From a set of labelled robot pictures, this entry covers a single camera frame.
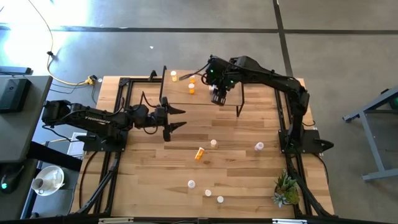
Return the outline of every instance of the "concrete floor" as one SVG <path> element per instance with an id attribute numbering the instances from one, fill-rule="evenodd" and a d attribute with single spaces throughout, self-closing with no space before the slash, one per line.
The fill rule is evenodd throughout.
<path id="1" fill-rule="evenodd" d="M 0 30 L 0 65 L 28 66 L 35 70 L 34 75 L 45 75 L 49 34 L 28 2 L 14 2 L 6 2 L 0 12 L 0 22 L 14 24 L 12 31 Z M 52 26 L 277 28 L 272 0 L 32 2 Z M 398 1 L 393 0 L 279 0 L 279 6 L 285 29 L 398 29 Z M 57 60 L 51 71 L 70 82 L 88 75 L 161 73 L 163 65 L 196 69 L 210 54 L 223 58 L 248 55 L 263 67 L 285 74 L 278 34 L 53 34 Z M 374 159 L 361 123 L 346 124 L 341 119 L 398 84 L 398 35 L 288 34 L 286 39 L 294 76 L 305 79 L 311 94 L 310 106 L 320 134 L 335 143 L 325 153 L 335 213 L 343 218 L 398 223 L 398 177 L 362 181 L 362 174 L 376 171 Z M 70 95 L 50 92 L 48 100 L 93 106 L 90 88 Z M 66 126 L 56 130 L 67 136 L 77 131 Z M 37 142 L 57 138 L 41 128 L 34 136 Z M 381 154 L 387 158 L 386 166 L 397 167 L 398 153 Z"/>

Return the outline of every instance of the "gray metal stand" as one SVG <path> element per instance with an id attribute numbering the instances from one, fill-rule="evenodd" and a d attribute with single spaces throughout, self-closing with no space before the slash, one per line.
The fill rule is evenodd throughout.
<path id="1" fill-rule="evenodd" d="M 392 176 L 398 175 L 398 169 L 385 170 L 383 163 L 381 161 L 380 155 L 379 155 L 379 151 L 377 149 L 376 142 L 374 141 L 374 136 L 371 132 L 371 129 L 370 129 L 369 123 L 368 123 L 368 119 L 367 119 L 367 115 L 369 113 L 398 113 L 397 110 L 377 110 L 377 108 L 379 108 L 380 106 L 388 103 L 389 101 L 391 101 L 397 97 L 398 97 L 398 86 L 384 92 L 379 97 L 377 97 L 372 102 L 370 102 L 370 104 L 364 106 L 359 111 L 343 117 L 343 120 L 347 123 L 351 122 L 355 118 L 361 118 L 363 129 L 365 130 L 366 138 L 368 139 L 369 145 L 371 147 L 374 160 L 376 161 L 377 168 L 379 169 L 378 172 L 373 172 L 368 175 L 363 175 L 362 178 L 364 180 L 381 179 L 381 178 L 392 177 Z"/>

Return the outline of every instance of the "table leg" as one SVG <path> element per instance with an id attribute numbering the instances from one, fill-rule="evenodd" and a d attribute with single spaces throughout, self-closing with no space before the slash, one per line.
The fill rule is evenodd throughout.
<path id="1" fill-rule="evenodd" d="M 58 152 L 36 142 L 30 143 L 30 148 L 26 157 L 29 159 L 38 159 L 43 162 L 48 162 L 78 172 L 81 167 L 80 159 Z"/>

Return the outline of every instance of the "gray desk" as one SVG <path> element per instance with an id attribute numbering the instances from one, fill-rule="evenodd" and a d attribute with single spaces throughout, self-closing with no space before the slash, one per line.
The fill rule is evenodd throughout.
<path id="1" fill-rule="evenodd" d="M 3 92 L 4 82 L 10 78 L 12 77 L 0 76 L 0 94 Z M 0 114 L 0 163 L 20 162 L 25 159 L 42 112 L 43 102 L 50 90 L 52 77 L 26 76 L 26 78 L 32 84 L 23 111 Z"/>

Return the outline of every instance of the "green succulent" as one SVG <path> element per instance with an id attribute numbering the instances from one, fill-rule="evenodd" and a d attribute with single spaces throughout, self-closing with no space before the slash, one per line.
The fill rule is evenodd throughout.
<path id="1" fill-rule="evenodd" d="M 275 204 L 281 207 L 283 204 L 298 204 L 300 201 L 299 192 L 296 189 L 296 180 L 289 177 L 286 169 L 278 177 L 273 200 Z"/>

